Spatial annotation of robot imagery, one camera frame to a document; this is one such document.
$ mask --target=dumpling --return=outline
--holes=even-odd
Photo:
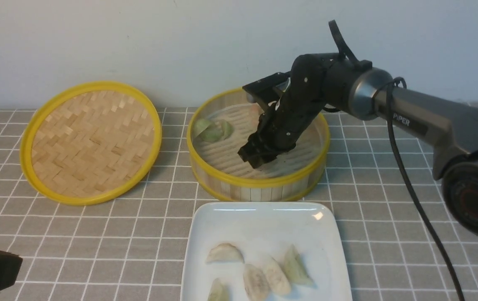
[[[244,290],[250,301],[264,301],[269,296],[271,288],[262,270],[247,263],[243,272]]]
[[[267,282],[273,293],[279,296],[285,296],[291,293],[291,284],[274,258],[270,257],[268,259],[267,265],[263,269],[263,273],[265,274],[265,278],[267,278]]]
[[[206,263],[213,263],[215,261],[239,261],[244,263],[244,258],[238,248],[228,242],[224,242],[212,248],[207,255]]]
[[[211,290],[209,292],[209,296],[207,297],[207,301],[229,301],[230,295],[228,293],[228,289],[220,279],[216,278],[211,284]]]
[[[303,286],[313,285],[313,280],[306,272],[300,255],[294,245],[291,245],[287,252],[285,252],[283,272],[290,282]]]

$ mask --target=white plate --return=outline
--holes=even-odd
[[[205,263],[210,249],[222,242],[237,246],[246,263],[262,267],[267,254],[283,261],[294,244],[314,287],[293,285],[290,296],[273,293],[268,301],[351,301],[350,281],[338,226],[331,211],[308,202],[213,202],[195,213],[183,266],[181,301],[205,301],[211,283],[220,278],[232,301],[248,301],[243,264]]]

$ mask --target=black robotic arm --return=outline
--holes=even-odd
[[[445,203],[464,227],[478,235],[478,108],[406,89],[402,78],[394,79],[370,61],[358,61],[335,21],[330,22],[330,29],[338,53],[300,55],[291,71],[243,87],[264,114],[238,154],[253,168],[275,160],[295,147],[322,110],[344,111],[360,120],[383,118],[409,194],[438,244],[460,300],[464,300],[447,252],[409,182],[393,125],[434,147],[432,175],[435,180],[442,179]]]

